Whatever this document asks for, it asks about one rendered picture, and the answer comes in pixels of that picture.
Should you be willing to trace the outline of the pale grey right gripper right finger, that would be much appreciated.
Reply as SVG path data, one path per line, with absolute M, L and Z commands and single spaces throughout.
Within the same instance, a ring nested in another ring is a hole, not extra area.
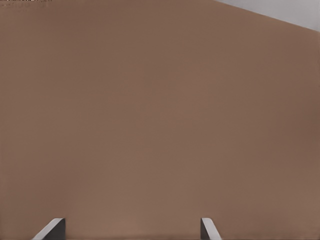
M 222 237 L 211 218 L 203 217 L 200 219 L 200 239 L 222 240 Z

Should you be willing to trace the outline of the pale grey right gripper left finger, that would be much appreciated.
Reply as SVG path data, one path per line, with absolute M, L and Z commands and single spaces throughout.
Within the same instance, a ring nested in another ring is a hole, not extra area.
M 52 219 L 31 240 L 66 240 L 66 219 Z

